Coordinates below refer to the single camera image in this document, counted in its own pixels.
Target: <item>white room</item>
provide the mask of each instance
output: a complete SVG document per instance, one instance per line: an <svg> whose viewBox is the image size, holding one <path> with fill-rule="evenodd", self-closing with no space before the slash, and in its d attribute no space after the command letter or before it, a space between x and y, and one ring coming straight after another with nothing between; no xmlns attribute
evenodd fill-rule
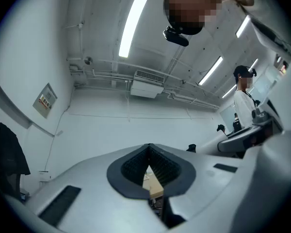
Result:
<svg viewBox="0 0 291 233"><path fill-rule="evenodd" d="M235 0L185 35L186 47L166 40L168 25L162 0L14 4L0 25L0 123L27 161L27 197L82 161L126 148L195 144L205 154L236 133L235 68L256 71L246 91L263 102L291 61L261 44ZM241 165L243 156L228 156Z"/></svg>

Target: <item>black panel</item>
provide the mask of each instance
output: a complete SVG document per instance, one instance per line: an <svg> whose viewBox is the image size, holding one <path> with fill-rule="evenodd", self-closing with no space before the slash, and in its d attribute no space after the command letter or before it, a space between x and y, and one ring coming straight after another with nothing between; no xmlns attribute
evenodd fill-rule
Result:
<svg viewBox="0 0 291 233"><path fill-rule="evenodd" d="M70 185L66 186L66 188L49 204L39 217L46 223L56 227L80 191L81 189L78 187Z"/></svg>
<svg viewBox="0 0 291 233"><path fill-rule="evenodd" d="M235 173L237 171L237 167L223 165L223 164L215 164L213 167L227 171L227 172L232 172L232 173Z"/></svg>

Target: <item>white shirt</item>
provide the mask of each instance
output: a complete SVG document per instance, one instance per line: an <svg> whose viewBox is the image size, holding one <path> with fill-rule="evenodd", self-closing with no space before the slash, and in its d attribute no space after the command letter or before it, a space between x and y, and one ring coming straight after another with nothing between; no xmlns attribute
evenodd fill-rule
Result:
<svg viewBox="0 0 291 233"><path fill-rule="evenodd" d="M253 6L243 6L244 9L253 15L260 23L270 28L280 39L291 54L291 23L276 0L254 0ZM279 48L269 38L263 37L262 33L254 26L257 37L261 44L281 54L287 61L291 60L286 52Z"/></svg>
<svg viewBox="0 0 291 233"><path fill-rule="evenodd" d="M243 128L250 127L252 125L251 112L255 109L253 100L243 91L237 90L234 93L234 104L241 126Z"/></svg>

